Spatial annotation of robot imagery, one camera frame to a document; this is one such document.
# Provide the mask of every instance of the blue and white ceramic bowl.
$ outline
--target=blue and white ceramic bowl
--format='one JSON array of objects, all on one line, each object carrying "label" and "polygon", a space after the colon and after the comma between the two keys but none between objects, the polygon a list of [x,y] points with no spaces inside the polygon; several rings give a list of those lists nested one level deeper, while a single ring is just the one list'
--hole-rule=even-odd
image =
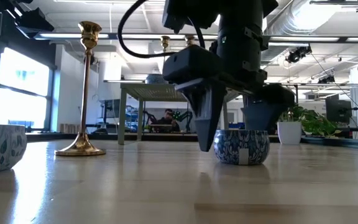
[{"label": "blue and white ceramic bowl", "polygon": [[24,126],[0,125],[0,171],[16,165],[23,158],[26,146]]},{"label": "blue and white ceramic bowl", "polygon": [[216,157],[223,163],[258,165],[269,154],[267,131],[217,130],[214,139]]},{"label": "blue and white ceramic bowl", "polygon": [[149,74],[145,80],[146,84],[166,84],[167,81],[161,74]]}]

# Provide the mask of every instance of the desk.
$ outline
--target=desk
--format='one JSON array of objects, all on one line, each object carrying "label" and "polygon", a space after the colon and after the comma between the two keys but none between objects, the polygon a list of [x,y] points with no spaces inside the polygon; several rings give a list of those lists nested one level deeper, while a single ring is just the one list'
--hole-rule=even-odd
[{"label": "desk", "polygon": [[[119,105],[119,129],[118,129],[118,144],[124,144],[125,135],[125,119],[126,119],[126,104],[127,94],[139,101],[139,115],[137,125],[137,140],[142,138],[142,123],[143,123],[143,102],[145,101],[169,101],[169,102],[187,102],[185,97],[180,92],[175,90],[172,84],[145,84],[145,83],[121,83],[121,98]],[[228,91],[223,103],[223,120],[225,129],[229,127],[227,121],[227,102],[233,100],[240,94],[236,91]]]}]

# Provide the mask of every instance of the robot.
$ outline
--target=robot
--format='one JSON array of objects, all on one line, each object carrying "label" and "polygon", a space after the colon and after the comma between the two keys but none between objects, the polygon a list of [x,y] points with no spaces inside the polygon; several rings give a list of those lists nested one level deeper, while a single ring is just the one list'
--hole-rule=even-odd
[{"label": "robot", "polygon": [[[160,57],[131,52],[120,39],[129,15],[146,0],[138,0],[118,27],[122,48],[135,57]],[[200,149],[208,152],[213,143],[224,97],[229,91],[242,94],[246,105],[246,129],[268,130],[281,113],[294,105],[294,94],[280,85],[264,85],[267,72],[260,69],[260,53],[268,49],[262,35],[262,19],[271,13],[276,0],[166,0],[163,26],[179,33],[185,24],[195,27],[200,46],[191,45],[170,53],[163,77],[175,84],[193,110]],[[218,39],[204,48],[200,28],[207,29],[220,14]]]},{"label": "robot", "polygon": [[191,133],[190,123],[191,123],[191,120],[193,119],[193,113],[191,111],[186,111],[186,112],[184,112],[182,114],[179,111],[174,111],[173,112],[173,119],[174,120],[182,122],[186,118],[188,118],[188,120],[186,122],[186,133]]}]

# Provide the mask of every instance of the person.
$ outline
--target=person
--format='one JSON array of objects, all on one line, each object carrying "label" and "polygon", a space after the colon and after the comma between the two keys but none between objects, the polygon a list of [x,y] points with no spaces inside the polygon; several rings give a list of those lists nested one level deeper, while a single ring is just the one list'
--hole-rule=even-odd
[{"label": "person", "polygon": [[171,131],[180,132],[180,127],[177,121],[173,119],[173,110],[166,109],[165,116],[157,121],[157,124],[172,124]]}]

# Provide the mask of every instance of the table surface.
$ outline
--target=table surface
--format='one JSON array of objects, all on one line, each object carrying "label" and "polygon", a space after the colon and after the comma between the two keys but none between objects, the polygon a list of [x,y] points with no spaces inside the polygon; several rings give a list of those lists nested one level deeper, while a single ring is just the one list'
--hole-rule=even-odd
[{"label": "table surface", "polygon": [[197,142],[92,142],[107,154],[28,144],[0,172],[0,223],[358,223],[357,149],[271,144],[264,165],[247,167]]},{"label": "table surface", "polygon": [[[172,84],[144,84],[144,83],[121,83],[121,89],[125,89],[131,97],[143,101],[178,101],[187,102],[183,95],[175,90]],[[228,91],[225,101],[231,101],[239,96],[239,93]]]}]

